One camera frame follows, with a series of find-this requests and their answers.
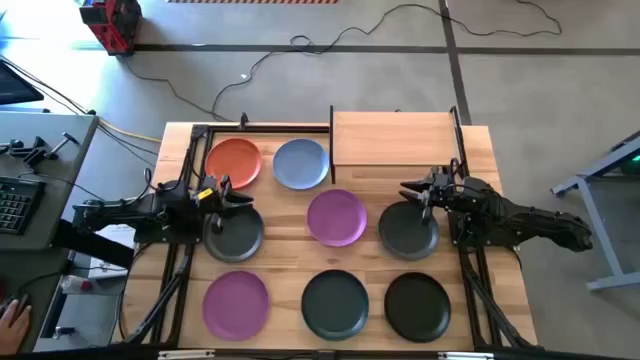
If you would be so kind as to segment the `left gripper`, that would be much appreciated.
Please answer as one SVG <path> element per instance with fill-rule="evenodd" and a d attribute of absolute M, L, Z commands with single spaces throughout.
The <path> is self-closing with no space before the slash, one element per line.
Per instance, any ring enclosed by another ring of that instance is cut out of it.
<path fill-rule="evenodd" d="M 223 219 L 228 214 L 228 208 L 224 204 L 228 200 L 230 207 L 251 206 L 254 199 L 233 189 L 231 178 L 223 177 L 223 197 L 219 190 L 206 188 L 195 195 L 195 203 L 198 212 L 208 218 L 209 226 L 213 234 L 223 232 Z"/>

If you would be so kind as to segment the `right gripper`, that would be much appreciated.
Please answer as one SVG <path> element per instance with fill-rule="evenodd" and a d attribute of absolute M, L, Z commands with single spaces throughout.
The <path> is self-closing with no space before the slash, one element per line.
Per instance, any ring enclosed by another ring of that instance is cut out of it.
<path fill-rule="evenodd" d="M 402 192 L 401 196 L 415 206 L 423 206 L 423 225 L 431 222 L 434 207 L 447 212 L 470 213 L 470 198 L 459 191 L 460 186 L 454 183 L 451 175 L 440 171 L 438 167 L 432 167 L 429 175 L 423 179 L 401 182 L 400 185 L 419 192 Z"/>

